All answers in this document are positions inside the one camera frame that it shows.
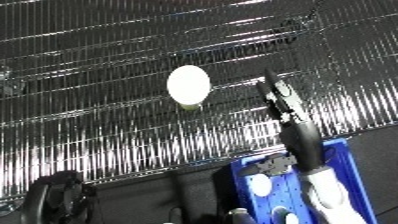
reflective insulation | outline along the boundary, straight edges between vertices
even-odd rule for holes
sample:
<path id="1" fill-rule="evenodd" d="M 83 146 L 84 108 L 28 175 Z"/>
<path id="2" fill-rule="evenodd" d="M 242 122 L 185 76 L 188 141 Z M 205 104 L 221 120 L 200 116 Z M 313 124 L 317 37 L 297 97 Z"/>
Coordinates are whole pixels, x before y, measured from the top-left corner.
<path id="1" fill-rule="evenodd" d="M 398 121 L 396 0 L 0 0 L 0 198 L 280 148 L 254 84 L 292 84 L 325 138 Z M 193 64 L 212 92 L 168 95 Z"/>

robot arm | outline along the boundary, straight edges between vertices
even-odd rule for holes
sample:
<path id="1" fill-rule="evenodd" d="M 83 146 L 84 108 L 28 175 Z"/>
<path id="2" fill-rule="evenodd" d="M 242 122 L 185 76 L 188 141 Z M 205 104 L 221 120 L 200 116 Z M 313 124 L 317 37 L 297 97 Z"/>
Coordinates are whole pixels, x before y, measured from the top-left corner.
<path id="1" fill-rule="evenodd" d="M 325 165 L 321 134 L 304 111 L 300 97 L 272 71 L 266 70 L 265 77 L 271 92 L 267 93 L 262 82 L 257 83 L 257 88 L 271 116 L 281 123 L 282 143 L 297 159 L 304 201 L 318 214 L 321 223 L 366 223 L 351 206 L 348 192 L 333 168 Z"/>

blue container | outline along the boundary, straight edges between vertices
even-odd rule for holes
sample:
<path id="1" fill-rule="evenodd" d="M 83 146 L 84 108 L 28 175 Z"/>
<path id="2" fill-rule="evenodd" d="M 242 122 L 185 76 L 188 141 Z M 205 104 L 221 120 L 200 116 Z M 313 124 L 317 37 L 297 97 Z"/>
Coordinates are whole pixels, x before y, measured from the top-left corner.
<path id="1" fill-rule="evenodd" d="M 366 195 L 361 178 L 358 174 L 354 159 L 350 153 L 345 139 L 335 139 L 324 142 L 327 150 L 327 163 L 335 169 L 339 180 L 347 188 L 351 203 L 369 224 L 377 224 L 369 199 Z M 301 199 L 300 183 L 296 171 L 288 174 L 271 177 L 272 192 L 266 197 L 258 197 L 251 190 L 251 177 L 239 177 L 239 170 L 247 164 L 264 159 L 264 155 L 240 159 L 231 164 L 236 188 L 241 206 L 247 208 L 249 213 L 259 224 L 272 224 L 271 212 L 276 206 L 283 206 L 295 213 L 300 224 L 316 224 L 309 209 Z"/>

cable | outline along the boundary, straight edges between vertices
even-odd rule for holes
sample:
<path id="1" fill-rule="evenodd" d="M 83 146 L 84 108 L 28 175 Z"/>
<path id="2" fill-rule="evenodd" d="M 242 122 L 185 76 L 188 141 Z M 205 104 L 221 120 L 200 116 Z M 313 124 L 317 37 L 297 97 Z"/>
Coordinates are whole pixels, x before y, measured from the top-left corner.
<path id="1" fill-rule="evenodd" d="M 389 209 L 385 210 L 384 212 L 380 212 L 379 214 L 376 215 L 376 217 L 379 217 L 379 216 L 381 216 L 381 215 L 384 215 L 384 214 L 386 214 L 386 213 L 388 213 L 388 212 L 391 212 L 392 210 L 395 210 L 395 209 L 397 209 L 397 208 L 398 208 L 398 205 L 396 205 L 396 206 L 394 206 L 394 207 L 392 207 L 392 208 L 389 208 Z"/>
<path id="2" fill-rule="evenodd" d="M 101 217 L 101 222 L 102 222 L 102 224 L 105 224 L 105 221 L 104 221 L 104 214 L 102 213 L 102 207 L 101 207 L 100 199 L 99 199 L 98 196 L 97 196 L 96 198 L 97 198 L 97 205 L 98 205 L 98 207 L 99 207 L 99 213 L 100 213 L 100 217 Z"/>

blue plastic bin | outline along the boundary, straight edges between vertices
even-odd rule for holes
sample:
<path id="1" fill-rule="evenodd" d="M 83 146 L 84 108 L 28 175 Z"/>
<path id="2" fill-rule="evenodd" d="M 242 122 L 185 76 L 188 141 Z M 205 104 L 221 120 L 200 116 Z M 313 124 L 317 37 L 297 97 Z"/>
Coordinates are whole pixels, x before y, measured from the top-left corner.
<path id="1" fill-rule="evenodd" d="M 324 143 L 328 165 L 335 169 L 339 180 L 350 194 L 351 203 L 369 224 L 376 224 L 376 218 L 369 203 L 354 159 L 345 139 L 335 139 Z M 300 224 L 317 223 L 301 199 L 300 183 L 296 171 L 281 176 L 271 177 L 273 188 L 270 195 L 258 197 L 251 191 L 251 177 L 239 177 L 239 170 L 248 163 L 264 159 L 264 155 L 247 157 L 231 164 L 241 206 L 247 208 L 258 224 L 271 224 L 271 211 L 276 206 L 284 206 L 294 212 Z"/>

